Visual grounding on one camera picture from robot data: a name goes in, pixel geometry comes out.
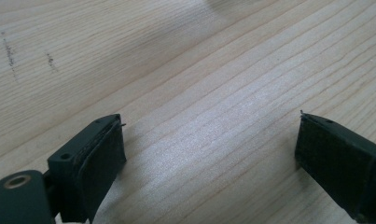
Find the wooden surface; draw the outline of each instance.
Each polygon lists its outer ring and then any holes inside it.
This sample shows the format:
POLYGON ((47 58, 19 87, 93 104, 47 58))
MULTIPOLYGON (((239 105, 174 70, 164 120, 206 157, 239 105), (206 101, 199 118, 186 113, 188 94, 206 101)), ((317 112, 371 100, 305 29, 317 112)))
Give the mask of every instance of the wooden surface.
POLYGON ((376 1, 0 0, 0 178, 127 123, 94 223, 354 223, 295 163, 301 109, 376 143, 376 1))

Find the black plastic part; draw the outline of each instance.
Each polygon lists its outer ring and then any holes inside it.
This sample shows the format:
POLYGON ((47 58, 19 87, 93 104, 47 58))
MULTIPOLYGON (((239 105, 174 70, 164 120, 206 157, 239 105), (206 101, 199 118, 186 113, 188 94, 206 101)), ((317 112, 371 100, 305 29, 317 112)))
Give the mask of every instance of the black plastic part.
POLYGON ((63 222, 92 221, 126 161, 120 116, 95 120, 48 159, 63 222))
POLYGON ((295 157, 359 223, 376 223, 376 145, 340 124, 302 114, 295 157))
POLYGON ((0 180, 0 224, 16 223, 55 223, 38 171, 23 171, 0 180))

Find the wood grain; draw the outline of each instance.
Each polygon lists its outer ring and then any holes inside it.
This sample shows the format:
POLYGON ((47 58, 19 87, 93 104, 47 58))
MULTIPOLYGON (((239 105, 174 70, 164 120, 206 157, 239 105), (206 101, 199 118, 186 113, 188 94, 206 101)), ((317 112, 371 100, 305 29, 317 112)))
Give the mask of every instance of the wood grain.
POLYGON ((120 113, 95 223, 354 223, 295 163, 301 109, 376 143, 376 1, 0 1, 0 178, 120 113))

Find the wooden table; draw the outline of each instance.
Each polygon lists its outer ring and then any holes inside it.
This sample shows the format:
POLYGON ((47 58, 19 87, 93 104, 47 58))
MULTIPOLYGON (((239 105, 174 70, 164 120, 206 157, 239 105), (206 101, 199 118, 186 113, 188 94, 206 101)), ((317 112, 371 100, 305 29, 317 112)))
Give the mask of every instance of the wooden table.
POLYGON ((94 223, 354 223, 294 160, 301 109, 376 143, 376 1, 0 0, 0 178, 127 123, 94 223))

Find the stain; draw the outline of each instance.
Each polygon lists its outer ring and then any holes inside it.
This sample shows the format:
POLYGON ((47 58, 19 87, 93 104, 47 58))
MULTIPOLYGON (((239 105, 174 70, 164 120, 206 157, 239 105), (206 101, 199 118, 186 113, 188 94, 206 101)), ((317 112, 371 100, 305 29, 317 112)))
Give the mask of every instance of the stain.
POLYGON ((46 55, 48 56, 48 64, 51 67, 51 71, 58 72, 59 70, 56 68, 56 66, 53 63, 54 59, 51 57, 49 53, 47 53, 46 55))
POLYGON ((15 60, 13 58, 14 51, 12 47, 7 43, 7 37, 6 37, 5 31, 1 32, 1 35, 4 38, 4 46, 5 46, 5 50, 7 51, 7 58, 9 59, 9 66, 12 69, 13 77, 15 78, 16 81, 18 81, 16 73, 15 73, 15 68, 14 68, 14 64, 15 64, 15 60))

